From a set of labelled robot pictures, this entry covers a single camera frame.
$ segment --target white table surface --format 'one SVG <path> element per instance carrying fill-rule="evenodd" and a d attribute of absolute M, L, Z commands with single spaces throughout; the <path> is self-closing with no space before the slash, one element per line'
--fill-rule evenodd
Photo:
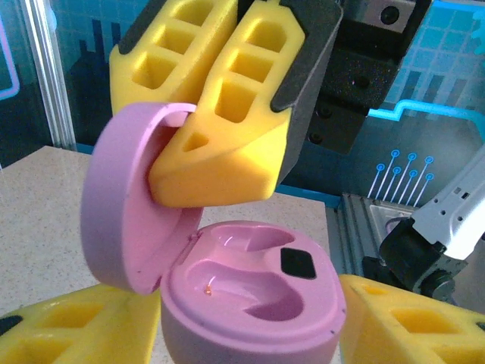
<path fill-rule="evenodd" d="M 79 229 L 88 163 L 88 155 L 44 147 L 0 171 L 0 315 L 97 283 L 84 262 Z M 264 202 L 205 209 L 201 226 L 224 220 L 285 225 L 329 252 L 322 202 L 275 193 Z M 173 361 L 158 329 L 152 364 L 162 363 Z"/>

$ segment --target pink plastic lid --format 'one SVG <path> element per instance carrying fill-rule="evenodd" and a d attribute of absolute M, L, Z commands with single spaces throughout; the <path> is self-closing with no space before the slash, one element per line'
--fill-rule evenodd
<path fill-rule="evenodd" d="M 81 202 L 84 256 L 102 283 L 148 294 L 187 247 L 202 209 L 152 199 L 147 176 L 191 104 L 139 103 L 116 114 L 94 148 Z"/>

